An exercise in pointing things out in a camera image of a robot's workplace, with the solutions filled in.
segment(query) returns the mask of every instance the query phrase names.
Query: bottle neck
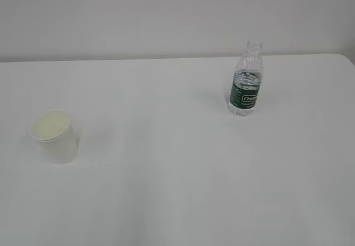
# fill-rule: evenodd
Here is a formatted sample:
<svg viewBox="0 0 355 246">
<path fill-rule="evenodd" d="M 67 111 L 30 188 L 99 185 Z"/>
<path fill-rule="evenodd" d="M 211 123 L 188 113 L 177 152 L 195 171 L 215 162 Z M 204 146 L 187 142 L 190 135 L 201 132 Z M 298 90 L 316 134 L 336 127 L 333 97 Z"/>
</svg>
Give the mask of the bottle neck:
<svg viewBox="0 0 355 246">
<path fill-rule="evenodd" d="M 259 55 L 260 53 L 261 53 L 260 50 L 254 50 L 254 49 L 249 49 L 249 48 L 245 49 L 245 54 L 247 54 L 247 55 Z"/>
<path fill-rule="evenodd" d="M 249 55 L 258 55 L 261 53 L 262 43 L 249 40 L 245 52 Z"/>
</svg>

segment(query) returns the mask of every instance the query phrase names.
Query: white paper cup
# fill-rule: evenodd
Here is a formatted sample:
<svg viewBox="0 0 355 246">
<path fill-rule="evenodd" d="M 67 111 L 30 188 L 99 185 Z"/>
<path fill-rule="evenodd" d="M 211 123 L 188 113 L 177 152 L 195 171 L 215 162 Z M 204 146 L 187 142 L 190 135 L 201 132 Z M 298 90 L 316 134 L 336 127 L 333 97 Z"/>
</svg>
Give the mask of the white paper cup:
<svg viewBox="0 0 355 246">
<path fill-rule="evenodd" d="M 54 163 L 68 163 L 78 154 L 70 115 L 63 110 L 45 112 L 32 124 L 30 134 L 42 156 Z"/>
</svg>

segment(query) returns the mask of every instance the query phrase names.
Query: water bottle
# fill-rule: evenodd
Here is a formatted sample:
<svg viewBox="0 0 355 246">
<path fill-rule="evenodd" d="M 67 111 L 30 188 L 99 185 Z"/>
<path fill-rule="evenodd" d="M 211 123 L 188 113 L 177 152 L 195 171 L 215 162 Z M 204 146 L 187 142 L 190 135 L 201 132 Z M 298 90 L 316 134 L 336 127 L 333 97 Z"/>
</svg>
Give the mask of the water bottle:
<svg viewBox="0 0 355 246">
<path fill-rule="evenodd" d="M 234 71 L 228 109 L 237 116 L 247 116 L 254 110 L 263 73 L 261 49 L 261 42 L 249 40 Z"/>
</svg>

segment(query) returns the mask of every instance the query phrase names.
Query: green label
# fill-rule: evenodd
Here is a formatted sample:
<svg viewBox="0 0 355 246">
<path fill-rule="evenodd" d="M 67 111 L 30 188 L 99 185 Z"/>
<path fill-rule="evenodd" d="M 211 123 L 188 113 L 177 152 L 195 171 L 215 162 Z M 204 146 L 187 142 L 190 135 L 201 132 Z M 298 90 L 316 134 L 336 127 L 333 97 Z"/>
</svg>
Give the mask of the green label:
<svg viewBox="0 0 355 246">
<path fill-rule="evenodd" d="M 230 101 L 239 109 L 251 109 L 255 106 L 258 92 L 259 89 L 244 90 L 233 84 Z"/>
</svg>

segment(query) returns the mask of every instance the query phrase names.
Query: white wall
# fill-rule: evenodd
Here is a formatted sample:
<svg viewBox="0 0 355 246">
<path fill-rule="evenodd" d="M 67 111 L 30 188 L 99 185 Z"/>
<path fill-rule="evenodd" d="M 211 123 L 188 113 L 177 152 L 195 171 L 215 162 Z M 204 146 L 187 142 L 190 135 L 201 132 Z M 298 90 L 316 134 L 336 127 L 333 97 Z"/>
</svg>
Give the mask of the white wall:
<svg viewBox="0 0 355 246">
<path fill-rule="evenodd" d="M 354 6 L 355 0 L 0 0 L 0 61 L 235 55 L 248 38 L 263 40 L 268 53 L 355 53 Z"/>
</svg>

